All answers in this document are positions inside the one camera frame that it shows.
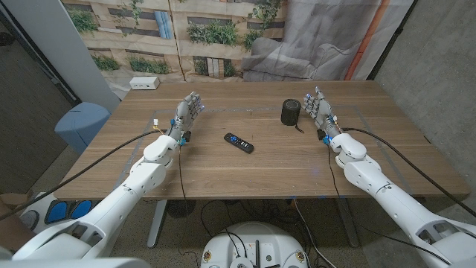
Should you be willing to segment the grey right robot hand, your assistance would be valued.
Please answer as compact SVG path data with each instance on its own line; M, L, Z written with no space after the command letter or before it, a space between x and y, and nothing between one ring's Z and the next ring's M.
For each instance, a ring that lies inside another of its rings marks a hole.
M314 120L318 128L318 136L332 140L337 135L342 134L343 130L339 127L337 116L318 86L315 87L315 92L316 96L306 94L303 98L303 110Z

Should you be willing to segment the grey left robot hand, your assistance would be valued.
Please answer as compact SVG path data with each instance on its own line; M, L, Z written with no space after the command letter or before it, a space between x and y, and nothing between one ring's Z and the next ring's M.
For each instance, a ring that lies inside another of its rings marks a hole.
M204 108L200 94L191 92L178 103L175 116L171 121L171 127L166 131L166 134L180 142L182 136L191 130L193 122Z

